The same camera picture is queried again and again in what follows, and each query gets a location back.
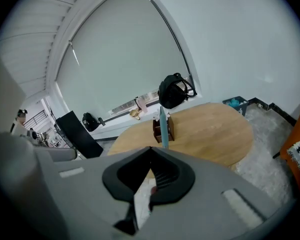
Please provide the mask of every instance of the window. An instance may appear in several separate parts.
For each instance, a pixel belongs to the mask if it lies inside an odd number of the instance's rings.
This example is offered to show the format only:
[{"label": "window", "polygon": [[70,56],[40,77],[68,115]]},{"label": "window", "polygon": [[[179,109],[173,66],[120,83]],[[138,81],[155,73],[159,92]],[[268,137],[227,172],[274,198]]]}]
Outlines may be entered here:
[{"label": "window", "polygon": [[[183,82],[180,82],[177,84],[182,90],[185,89],[185,85]],[[187,88],[188,88],[188,91],[189,90],[192,90],[192,88],[187,84],[186,85]],[[159,91],[159,88],[158,89],[155,89],[153,91],[150,91],[144,95],[142,95],[141,97],[144,99],[144,102],[146,105],[150,105],[151,103],[158,103],[159,102],[159,95],[158,95],[158,91]],[[118,106],[112,110],[110,110],[108,113],[109,113],[109,117],[107,118],[107,120],[111,119],[111,118],[114,118],[114,117],[117,117],[119,115],[126,115],[127,112],[129,112],[133,107],[136,107],[136,103],[134,100],[130,100],[128,101],[127,103],[124,103],[123,105],[121,106]]]}]

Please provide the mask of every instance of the black baseboard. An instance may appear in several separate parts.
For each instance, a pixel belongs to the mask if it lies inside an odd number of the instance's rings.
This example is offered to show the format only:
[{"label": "black baseboard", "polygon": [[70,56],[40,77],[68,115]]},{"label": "black baseboard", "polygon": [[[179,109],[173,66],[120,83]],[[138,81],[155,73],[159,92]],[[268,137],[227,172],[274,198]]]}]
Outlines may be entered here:
[{"label": "black baseboard", "polygon": [[261,99],[258,99],[256,97],[254,97],[254,98],[248,100],[248,105],[251,105],[251,104],[261,104],[262,108],[265,111],[273,110],[273,111],[277,112],[280,116],[282,116],[292,126],[295,126],[295,124],[297,122],[296,119],[294,119],[291,115],[289,115],[287,112],[283,111],[280,107],[278,107],[274,103],[267,104],[264,101],[262,101]]},{"label": "black baseboard", "polygon": [[117,137],[109,137],[109,138],[98,138],[95,141],[96,142],[115,141],[117,138],[118,138],[118,136]]}]

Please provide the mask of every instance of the black screen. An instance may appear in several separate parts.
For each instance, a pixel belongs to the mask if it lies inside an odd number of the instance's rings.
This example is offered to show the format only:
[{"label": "black screen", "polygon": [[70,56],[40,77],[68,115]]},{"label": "black screen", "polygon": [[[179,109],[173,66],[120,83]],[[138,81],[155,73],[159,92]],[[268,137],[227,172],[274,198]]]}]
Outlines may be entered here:
[{"label": "black screen", "polygon": [[75,148],[86,158],[99,157],[104,150],[80,123],[73,111],[56,120]]}]

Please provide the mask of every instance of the wooden table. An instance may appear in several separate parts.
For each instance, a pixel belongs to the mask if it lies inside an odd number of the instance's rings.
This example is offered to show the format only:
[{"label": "wooden table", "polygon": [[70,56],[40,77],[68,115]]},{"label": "wooden table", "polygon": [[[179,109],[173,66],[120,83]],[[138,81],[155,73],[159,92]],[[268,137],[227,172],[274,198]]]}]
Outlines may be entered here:
[{"label": "wooden table", "polygon": [[[250,151],[254,138],[249,122],[235,109],[221,103],[207,103],[173,113],[174,141],[169,149],[230,167]],[[153,135],[152,120],[124,131],[108,155],[143,148],[162,147]]]}]

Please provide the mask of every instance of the metal railing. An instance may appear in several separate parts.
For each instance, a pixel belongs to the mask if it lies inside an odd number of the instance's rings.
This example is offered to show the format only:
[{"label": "metal railing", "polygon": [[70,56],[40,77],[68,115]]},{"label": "metal railing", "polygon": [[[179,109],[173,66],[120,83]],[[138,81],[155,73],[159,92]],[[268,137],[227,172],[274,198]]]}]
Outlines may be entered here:
[{"label": "metal railing", "polygon": [[42,110],[41,112],[36,114],[34,117],[32,117],[31,119],[26,121],[23,126],[26,129],[30,130],[30,128],[34,128],[36,125],[38,125],[40,122],[42,122],[46,118],[47,118],[47,115],[46,115],[45,111]]}]

